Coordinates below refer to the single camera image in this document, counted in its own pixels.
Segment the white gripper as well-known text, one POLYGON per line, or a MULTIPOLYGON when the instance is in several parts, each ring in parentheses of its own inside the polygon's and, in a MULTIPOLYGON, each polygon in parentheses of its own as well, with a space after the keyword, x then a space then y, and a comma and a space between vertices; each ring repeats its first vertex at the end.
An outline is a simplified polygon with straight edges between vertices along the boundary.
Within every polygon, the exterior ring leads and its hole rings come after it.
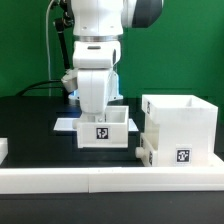
POLYGON ((118 97, 118 75, 113 69, 73 69, 61 79, 65 89, 78 91, 82 118, 104 121, 110 101, 118 97))

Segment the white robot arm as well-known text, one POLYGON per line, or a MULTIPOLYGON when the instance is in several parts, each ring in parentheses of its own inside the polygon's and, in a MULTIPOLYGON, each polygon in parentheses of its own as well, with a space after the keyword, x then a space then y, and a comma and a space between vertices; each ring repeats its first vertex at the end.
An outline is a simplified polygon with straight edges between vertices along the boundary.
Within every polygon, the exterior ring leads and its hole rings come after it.
POLYGON ((125 28, 147 28, 161 15, 164 0, 69 0, 74 19, 73 67, 62 83, 77 91, 81 119, 103 122, 108 103, 120 98, 114 66, 121 58, 125 28))

